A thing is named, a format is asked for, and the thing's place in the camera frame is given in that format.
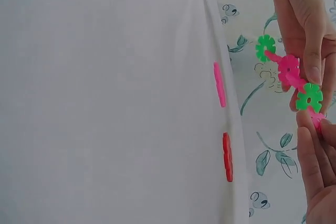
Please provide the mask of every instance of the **green plastic flower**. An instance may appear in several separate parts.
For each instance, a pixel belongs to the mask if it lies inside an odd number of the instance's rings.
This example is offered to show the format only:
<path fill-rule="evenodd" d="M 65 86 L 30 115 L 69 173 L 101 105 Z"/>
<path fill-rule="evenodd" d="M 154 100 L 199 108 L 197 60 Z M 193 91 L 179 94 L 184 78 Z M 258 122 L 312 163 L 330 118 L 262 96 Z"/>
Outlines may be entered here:
<path fill-rule="evenodd" d="M 298 93 L 298 100 L 296 101 L 296 108 L 298 110 L 306 110 L 308 106 L 311 106 L 315 113 L 319 113 L 322 108 L 323 94 L 320 87 L 317 84 L 308 82 L 303 86 L 305 94 Z"/>
<path fill-rule="evenodd" d="M 257 50 L 257 58 L 261 62 L 270 61 L 270 59 L 265 55 L 265 50 L 268 50 L 275 54 L 275 40 L 270 37 L 268 34 L 265 34 L 264 36 L 260 36 L 258 38 L 259 44 L 256 45 Z"/>

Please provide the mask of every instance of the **plastic building toy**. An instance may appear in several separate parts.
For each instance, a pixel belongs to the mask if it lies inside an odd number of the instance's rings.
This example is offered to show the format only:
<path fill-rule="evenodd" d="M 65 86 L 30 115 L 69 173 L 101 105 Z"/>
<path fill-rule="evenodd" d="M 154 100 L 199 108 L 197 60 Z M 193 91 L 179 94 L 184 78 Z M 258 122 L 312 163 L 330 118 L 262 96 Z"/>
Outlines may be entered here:
<path fill-rule="evenodd" d="M 299 92 L 298 100 L 296 101 L 296 108 L 298 110 L 306 110 L 308 106 L 311 106 L 315 113 L 319 113 L 323 100 L 323 94 L 320 87 L 317 84 L 307 83 L 303 86 L 306 93 Z"/>
<path fill-rule="evenodd" d="M 323 94 L 316 84 L 307 83 L 300 78 L 300 62 L 294 55 L 281 57 L 275 54 L 275 40 L 269 35 L 260 36 L 259 44 L 256 45 L 257 58 L 261 62 L 273 61 L 278 64 L 278 78 L 285 86 L 293 86 L 298 89 L 298 100 L 296 108 L 298 110 L 308 110 L 315 128 L 320 131 L 320 121 L 325 116 L 320 113 L 322 108 Z"/>
<path fill-rule="evenodd" d="M 260 36 L 258 39 L 259 44 L 256 45 L 257 58 L 261 62 L 270 61 L 270 59 L 265 55 L 265 51 L 268 50 L 273 54 L 276 51 L 275 40 L 271 38 L 268 34 Z"/>

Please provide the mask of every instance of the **finger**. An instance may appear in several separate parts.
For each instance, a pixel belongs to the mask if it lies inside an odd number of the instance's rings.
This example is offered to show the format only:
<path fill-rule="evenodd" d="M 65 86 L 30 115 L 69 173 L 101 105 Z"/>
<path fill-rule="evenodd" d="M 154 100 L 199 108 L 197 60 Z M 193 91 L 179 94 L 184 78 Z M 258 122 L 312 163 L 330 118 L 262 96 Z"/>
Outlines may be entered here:
<path fill-rule="evenodd" d="M 326 59 L 323 59 L 322 60 L 322 67 L 321 67 L 321 77 L 322 77 L 322 80 L 323 80 L 323 78 L 324 78 L 324 70 L 325 70 L 325 68 L 326 68 L 326 61 L 325 61 Z"/>
<path fill-rule="evenodd" d="M 306 127 L 298 128 L 298 159 L 305 184 L 307 202 L 310 202 L 315 195 L 324 189 L 324 185 L 313 140 Z"/>
<path fill-rule="evenodd" d="M 291 111 L 297 112 L 298 109 L 296 108 L 296 100 L 298 99 L 298 89 L 295 89 L 294 94 L 292 95 L 292 98 L 290 99 L 289 102 L 289 107 Z"/>
<path fill-rule="evenodd" d="M 303 64 L 309 82 L 322 85 L 321 48 L 324 37 L 323 20 L 319 14 L 311 15 L 305 25 L 306 46 L 303 53 Z"/>
<path fill-rule="evenodd" d="M 324 149 L 332 170 L 336 174 L 336 150 L 331 145 L 327 144 L 325 141 L 321 142 L 322 148 Z"/>
<path fill-rule="evenodd" d="M 333 93 L 336 85 L 336 54 L 330 54 L 325 59 L 324 77 L 322 84 L 322 109 L 321 113 L 325 114 L 331 104 Z"/>
<path fill-rule="evenodd" d="M 336 124 L 331 124 L 328 120 L 321 121 L 321 133 L 326 143 L 336 148 Z"/>
<path fill-rule="evenodd" d="M 336 184 L 336 175 L 331 167 L 328 156 L 321 146 L 316 129 L 307 111 L 299 111 L 297 113 L 297 123 L 298 127 L 306 127 L 311 134 L 324 185 L 327 187 Z"/>

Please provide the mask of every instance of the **white cloth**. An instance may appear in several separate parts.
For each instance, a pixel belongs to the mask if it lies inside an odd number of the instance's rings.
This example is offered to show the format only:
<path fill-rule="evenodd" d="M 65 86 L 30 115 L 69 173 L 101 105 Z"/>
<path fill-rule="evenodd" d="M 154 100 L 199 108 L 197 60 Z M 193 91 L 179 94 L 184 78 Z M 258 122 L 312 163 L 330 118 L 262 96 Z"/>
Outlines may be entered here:
<path fill-rule="evenodd" d="M 238 104 L 211 1 L 0 0 L 2 224 L 247 222 Z"/>

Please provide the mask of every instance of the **snowflake building block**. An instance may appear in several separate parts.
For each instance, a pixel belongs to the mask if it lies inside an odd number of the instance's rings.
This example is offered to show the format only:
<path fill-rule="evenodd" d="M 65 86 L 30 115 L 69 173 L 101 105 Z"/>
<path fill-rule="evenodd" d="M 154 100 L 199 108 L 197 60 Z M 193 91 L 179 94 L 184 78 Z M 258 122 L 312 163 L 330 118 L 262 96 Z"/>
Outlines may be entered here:
<path fill-rule="evenodd" d="M 296 108 L 298 110 L 306 110 L 311 106 L 315 113 L 319 113 L 322 108 L 323 94 L 317 84 L 308 82 L 303 86 L 306 93 L 299 92 Z"/>
<path fill-rule="evenodd" d="M 292 77 L 292 81 L 300 80 L 299 59 L 296 58 L 294 55 L 286 55 L 284 57 L 281 57 L 267 50 L 265 51 L 265 55 L 271 61 L 278 64 L 278 77 L 282 84 L 295 87 L 295 85 L 291 84 L 288 80 L 287 74 L 290 74 L 290 78 Z M 302 81 L 295 82 L 295 84 L 302 84 Z"/>
<path fill-rule="evenodd" d="M 286 55 L 282 58 L 281 62 L 279 62 L 279 80 L 284 85 L 290 85 L 288 79 L 286 78 L 286 74 L 290 74 L 294 78 L 299 78 L 300 69 L 299 69 L 299 59 L 294 55 Z"/>
<path fill-rule="evenodd" d="M 265 34 L 258 38 L 258 42 L 259 44 L 256 45 L 257 58 L 261 62 L 270 61 L 270 59 L 265 55 L 265 51 L 268 50 L 273 54 L 275 53 L 275 40 L 271 38 L 268 34 Z"/>

